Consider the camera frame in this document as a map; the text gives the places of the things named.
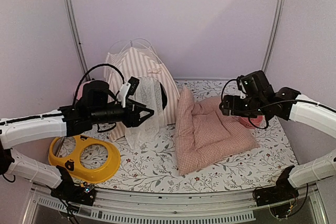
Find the striped pet tent fabric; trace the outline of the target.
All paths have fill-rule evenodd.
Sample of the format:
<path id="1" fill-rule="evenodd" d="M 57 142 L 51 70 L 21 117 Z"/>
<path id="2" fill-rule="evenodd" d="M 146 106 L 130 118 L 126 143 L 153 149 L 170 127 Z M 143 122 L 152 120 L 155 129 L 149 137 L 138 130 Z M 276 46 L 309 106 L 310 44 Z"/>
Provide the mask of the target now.
<path id="1" fill-rule="evenodd" d="M 103 78 L 113 93 L 120 90 L 123 82 L 135 77 L 139 79 L 139 85 L 129 98 L 154 110 L 153 116 L 138 127 L 127 128 L 118 123 L 110 132 L 110 138 L 115 141 L 125 137 L 133 150 L 153 142 L 160 130 L 176 122 L 180 94 L 173 77 L 163 62 L 159 64 L 149 50 L 137 44 L 117 54 L 108 53 L 106 63 L 114 65 L 123 74 L 120 77 L 114 69 L 104 68 Z"/>

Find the pink gingham cushion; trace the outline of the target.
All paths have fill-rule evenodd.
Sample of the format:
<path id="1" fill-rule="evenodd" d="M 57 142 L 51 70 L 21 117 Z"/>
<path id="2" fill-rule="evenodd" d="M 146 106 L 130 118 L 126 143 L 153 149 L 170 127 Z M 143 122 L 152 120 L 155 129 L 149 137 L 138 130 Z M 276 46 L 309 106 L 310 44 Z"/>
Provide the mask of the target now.
<path id="1" fill-rule="evenodd" d="M 174 134 L 179 175 L 258 148 L 249 129 L 222 114 L 220 102 L 219 96 L 196 101 L 189 88 L 181 90 Z"/>

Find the white flexible tent pole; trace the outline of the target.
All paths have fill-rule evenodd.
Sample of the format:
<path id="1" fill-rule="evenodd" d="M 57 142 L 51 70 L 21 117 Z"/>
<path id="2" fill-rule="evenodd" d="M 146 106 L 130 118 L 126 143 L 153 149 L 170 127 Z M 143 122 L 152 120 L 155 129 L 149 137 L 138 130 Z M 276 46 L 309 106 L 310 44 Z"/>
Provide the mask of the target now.
<path id="1" fill-rule="evenodd" d="M 110 46 L 108 53 L 117 54 L 125 50 L 126 48 L 128 48 L 130 44 L 131 44 L 131 40 L 118 40 Z"/>

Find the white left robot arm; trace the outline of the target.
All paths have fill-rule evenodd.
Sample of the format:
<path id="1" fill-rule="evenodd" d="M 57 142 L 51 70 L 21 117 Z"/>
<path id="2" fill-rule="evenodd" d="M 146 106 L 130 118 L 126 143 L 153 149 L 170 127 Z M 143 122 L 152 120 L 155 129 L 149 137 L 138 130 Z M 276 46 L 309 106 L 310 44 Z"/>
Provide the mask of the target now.
<path id="1" fill-rule="evenodd" d="M 129 99 L 139 85 L 132 77 L 114 94 L 109 84 L 95 80 L 78 87 L 81 96 L 75 95 L 75 103 L 62 106 L 45 114 L 1 120 L 1 174 L 12 174 L 33 182 L 57 188 L 67 200 L 78 195 L 78 188 L 66 168 L 50 166 L 20 153 L 30 143 L 51 140 L 54 137 L 73 137 L 89 131 L 96 124 L 121 122 L 126 127 L 138 127 L 154 111 L 142 103 Z"/>

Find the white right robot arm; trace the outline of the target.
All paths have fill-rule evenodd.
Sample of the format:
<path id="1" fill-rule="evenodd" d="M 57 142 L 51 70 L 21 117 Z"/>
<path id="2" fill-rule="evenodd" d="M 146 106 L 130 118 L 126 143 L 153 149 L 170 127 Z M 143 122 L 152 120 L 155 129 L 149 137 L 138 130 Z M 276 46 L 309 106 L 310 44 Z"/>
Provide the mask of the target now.
<path id="1" fill-rule="evenodd" d="M 233 80 L 236 95 L 221 94 L 220 111 L 227 116 L 252 120 L 259 115 L 266 123 L 275 117 L 291 137 L 299 164 L 285 168 L 271 190 L 276 201 L 292 188 L 335 176 L 335 109 L 300 91 L 282 87 L 275 91 L 262 70 Z"/>

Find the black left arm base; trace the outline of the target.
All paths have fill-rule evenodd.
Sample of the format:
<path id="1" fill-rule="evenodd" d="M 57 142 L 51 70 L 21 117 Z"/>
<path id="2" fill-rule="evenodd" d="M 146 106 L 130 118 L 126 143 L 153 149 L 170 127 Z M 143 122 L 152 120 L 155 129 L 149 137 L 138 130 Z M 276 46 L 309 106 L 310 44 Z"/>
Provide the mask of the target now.
<path id="1" fill-rule="evenodd" d="M 96 198 L 96 190 L 94 184 L 83 182 L 82 184 L 75 184 L 68 171 L 56 166 L 60 172 L 61 183 L 51 188 L 51 195 L 66 202 L 78 203 L 86 206 L 93 206 Z"/>

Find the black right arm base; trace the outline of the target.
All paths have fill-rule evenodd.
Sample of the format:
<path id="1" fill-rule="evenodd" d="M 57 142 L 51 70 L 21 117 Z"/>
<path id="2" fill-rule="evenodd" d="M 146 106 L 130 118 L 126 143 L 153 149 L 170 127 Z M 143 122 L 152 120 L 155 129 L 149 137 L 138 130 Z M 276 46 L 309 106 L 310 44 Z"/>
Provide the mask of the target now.
<path id="1" fill-rule="evenodd" d="M 298 190 L 293 187 L 288 178 L 294 166 L 285 168 L 274 186 L 271 187 L 257 187 L 253 191 L 253 198 L 257 206 L 264 206 L 275 204 L 289 199 L 295 199 L 299 196 Z"/>

